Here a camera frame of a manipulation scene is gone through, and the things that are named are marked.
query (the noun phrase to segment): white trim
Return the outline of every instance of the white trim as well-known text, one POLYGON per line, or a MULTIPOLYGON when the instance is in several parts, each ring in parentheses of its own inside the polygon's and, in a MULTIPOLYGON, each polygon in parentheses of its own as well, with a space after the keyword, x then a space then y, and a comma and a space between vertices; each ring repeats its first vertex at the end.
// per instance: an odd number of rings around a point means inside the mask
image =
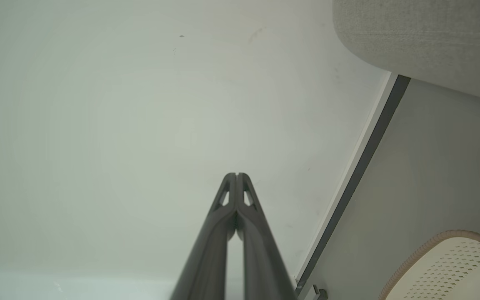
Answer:
POLYGON ((345 187, 349 183, 349 178, 351 178, 351 175, 353 174, 353 171, 357 166, 358 160, 360 159, 360 156, 362 156, 362 152, 364 152, 364 148, 366 147, 366 144, 370 139, 373 128, 377 124, 377 120, 379 120, 379 116, 381 116, 381 112, 385 107, 386 101, 388 100, 388 96, 392 91, 392 87, 394 87, 394 83, 396 82, 397 77, 398 77, 397 74, 394 74, 392 72, 387 72, 385 79, 383 80, 381 89, 379 91, 379 95, 377 95, 377 98, 375 99, 373 108, 370 111, 370 114, 368 116, 368 119, 366 120, 364 128, 362 129, 362 132, 360 133, 360 137, 358 138, 358 142, 355 145, 352 156, 349 162, 347 163, 347 166, 345 167, 343 176, 340 179, 340 182, 337 186, 337 190, 327 207, 327 211, 325 212, 323 222, 318 227, 318 230, 317 230, 318 233, 310 243, 309 251, 305 257, 305 261, 303 262, 303 265, 301 266, 299 271, 297 271, 296 281, 299 280, 299 278, 301 278, 301 276, 303 275, 303 272, 305 271, 305 268, 307 267, 307 264, 310 258, 312 257, 312 254, 314 253, 316 246, 318 245, 318 243, 320 242, 320 239, 322 238, 322 234, 325 231, 325 228, 327 227, 329 220, 331 219, 331 217, 333 216, 333 213, 335 212, 335 209, 340 201, 340 198, 342 197, 345 187))

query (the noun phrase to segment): brown stain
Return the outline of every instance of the brown stain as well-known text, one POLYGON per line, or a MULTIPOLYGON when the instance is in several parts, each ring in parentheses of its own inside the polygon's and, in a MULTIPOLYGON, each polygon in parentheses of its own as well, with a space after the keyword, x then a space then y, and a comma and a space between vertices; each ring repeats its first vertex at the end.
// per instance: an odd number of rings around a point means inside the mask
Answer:
POLYGON ((251 44, 253 42, 253 40, 255 38, 257 38, 257 36, 259 35, 259 33, 263 32, 264 29, 266 29, 266 27, 260 27, 259 29, 257 29, 255 32, 253 32, 253 34, 249 37, 249 39, 247 40, 247 42, 249 44, 251 44))

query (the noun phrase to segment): beige fabric cushion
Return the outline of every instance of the beige fabric cushion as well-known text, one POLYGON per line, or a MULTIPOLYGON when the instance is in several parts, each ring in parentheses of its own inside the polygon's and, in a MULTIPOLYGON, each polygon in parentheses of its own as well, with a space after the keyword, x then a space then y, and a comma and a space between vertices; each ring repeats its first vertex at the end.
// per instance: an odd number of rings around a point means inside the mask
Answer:
POLYGON ((480 97, 480 1, 334 0, 333 22, 366 62, 480 97))

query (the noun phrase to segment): gray surface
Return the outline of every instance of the gray surface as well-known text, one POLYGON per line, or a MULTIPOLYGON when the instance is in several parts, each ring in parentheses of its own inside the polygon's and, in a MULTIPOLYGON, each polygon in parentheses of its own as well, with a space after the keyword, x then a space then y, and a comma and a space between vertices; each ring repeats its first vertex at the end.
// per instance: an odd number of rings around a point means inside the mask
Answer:
POLYGON ((451 229, 480 233, 480 99, 411 80, 305 286, 377 299, 412 252, 451 229))
POLYGON ((334 0, 333 22, 366 62, 480 97, 480 1, 334 0))

